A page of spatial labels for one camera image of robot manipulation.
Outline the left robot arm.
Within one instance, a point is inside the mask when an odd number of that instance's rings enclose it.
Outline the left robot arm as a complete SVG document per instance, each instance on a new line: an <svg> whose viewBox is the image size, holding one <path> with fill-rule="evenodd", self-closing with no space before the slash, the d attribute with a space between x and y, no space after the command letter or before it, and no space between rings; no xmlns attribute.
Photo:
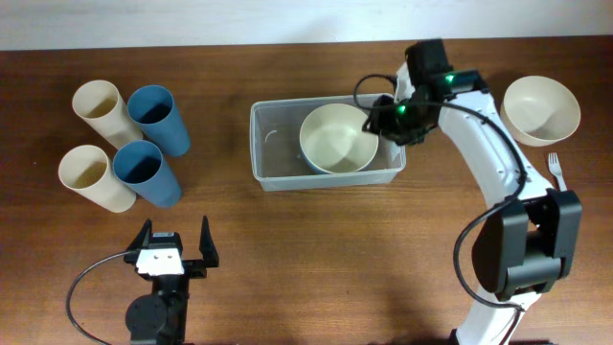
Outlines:
<svg viewBox="0 0 613 345"><path fill-rule="evenodd" d="M132 344L182 344L185 342L190 281L204 279L207 270L219 266L210 223L202 219L198 249L201 257L182 258L183 244L176 232L152 231L152 222L127 247L124 262L151 283L151 293L135 299L125 313Z"/></svg>

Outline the blue cup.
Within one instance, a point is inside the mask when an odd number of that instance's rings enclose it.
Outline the blue cup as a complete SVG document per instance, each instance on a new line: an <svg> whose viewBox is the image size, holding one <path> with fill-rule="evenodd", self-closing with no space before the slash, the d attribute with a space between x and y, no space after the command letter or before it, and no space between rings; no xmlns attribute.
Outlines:
<svg viewBox="0 0 613 345"><path fill-rule="evenodd" d="M162 151L150 141L126 144L112 162L115 175L132 191L159 208L170 208L182 189Z"/></svg>
<svg viewBox="0 0 613 345"><path fill-rule="evenodd" d="M164 154L177 157L190 149L190 135L175 98L166 87L158 84L140 87L128 99L127 111Z"/></svg>

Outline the cream bowl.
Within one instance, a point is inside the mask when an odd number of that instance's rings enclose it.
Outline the cream bowl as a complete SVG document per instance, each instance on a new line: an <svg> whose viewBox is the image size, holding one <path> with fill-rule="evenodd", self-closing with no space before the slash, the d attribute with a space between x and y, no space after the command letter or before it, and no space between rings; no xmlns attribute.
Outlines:
<svg viewBox="0 0 613 345"><path fill-rule="evenodd" d="M500 117L515 141L545 147L569 138L579 128L581 112L562 83L541 76L514 81L506 90Z"/></svg>
<svg viewBox="0 0 613 345"><path fill-rule="evenodd" d="M330 174L366 169L379 146L377 135L362 130L366 120L367 115L352 105L330 103L317 107L301 124L301 153Z"/></svg>

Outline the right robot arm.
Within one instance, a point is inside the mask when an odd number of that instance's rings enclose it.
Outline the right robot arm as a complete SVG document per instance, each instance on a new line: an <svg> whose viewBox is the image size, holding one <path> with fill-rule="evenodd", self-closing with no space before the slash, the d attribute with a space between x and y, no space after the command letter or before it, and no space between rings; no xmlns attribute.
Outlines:
<svg viewBox="0 0 613 345"><path fill-rule="evenodd" d="M441 39L409 46L404 58L386 78L395 94L368 107L362 129L413 146L439 128L458 149L488 208L454 244L454 271L473 304L449 341L506 344L529 307L569 275L582 205L531 167L484 79L455 70Z"/></svg>

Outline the blue bowl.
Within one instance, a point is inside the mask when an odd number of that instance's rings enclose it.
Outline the blue bowl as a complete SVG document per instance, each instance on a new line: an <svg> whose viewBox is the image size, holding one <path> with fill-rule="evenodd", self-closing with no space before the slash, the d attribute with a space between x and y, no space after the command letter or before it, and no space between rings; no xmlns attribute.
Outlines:
<svg viewBox="0 0 613 345"><path fill-rule="evenodd" d="M314 173L317 173L317 174L330 174L329 171L323 170L323 169L319 168L318 166L316 166L315 164L313 164L303 152L301 153L301 157L304 159L304 161L306 162L307 166Z"/></svg>

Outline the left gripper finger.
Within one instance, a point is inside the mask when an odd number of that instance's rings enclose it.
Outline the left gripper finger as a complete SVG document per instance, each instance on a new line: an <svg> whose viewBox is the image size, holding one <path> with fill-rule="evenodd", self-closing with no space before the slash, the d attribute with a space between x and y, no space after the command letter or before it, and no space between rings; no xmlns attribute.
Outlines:
<svg viewBox="0 0 613 345"><path fill-rule="evenodd" d="M202 219L201 231L200 231L200 240L199 240L199 251L202 255L202 259L204 262L218 262L219 256L216 250L215 243L213 241L210 223L206 216Z"/></svg>
<svg viewBox="0 0 613 345"><path fill-rule="evenodd" d="M144 247L148 246L149 238L152 229L152 222L149 218L146 219L143 224L141 230L130 243L130 245L126 248L127 251L136 251L141 250Z"/></svg>

